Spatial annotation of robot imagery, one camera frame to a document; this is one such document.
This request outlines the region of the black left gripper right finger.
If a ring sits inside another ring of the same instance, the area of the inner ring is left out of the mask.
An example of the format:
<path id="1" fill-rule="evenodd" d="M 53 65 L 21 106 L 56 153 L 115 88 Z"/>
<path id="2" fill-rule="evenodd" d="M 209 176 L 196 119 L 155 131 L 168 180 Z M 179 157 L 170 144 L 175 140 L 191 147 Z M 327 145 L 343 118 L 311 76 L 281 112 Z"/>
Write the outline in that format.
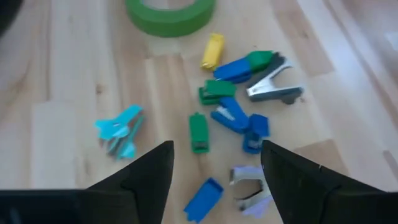
<path id="1" fill-rule="evenodd" d="M 269 140 L 261 164 L 284 223 L 382 223 L 383 192 Z"/>

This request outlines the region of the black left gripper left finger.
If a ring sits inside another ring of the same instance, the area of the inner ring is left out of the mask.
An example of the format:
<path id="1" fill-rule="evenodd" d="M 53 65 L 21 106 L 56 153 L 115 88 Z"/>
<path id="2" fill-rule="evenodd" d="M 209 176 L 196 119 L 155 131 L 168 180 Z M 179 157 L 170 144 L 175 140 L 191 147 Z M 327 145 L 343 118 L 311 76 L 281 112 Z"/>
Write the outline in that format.
<path id="1" fill-rule="evenodd" d="M 90 189 L 133 193 L 139 221 L 144 224 L 161 223 L 173 168 L 174 142 L 168 140 L 90 186 Z"/>

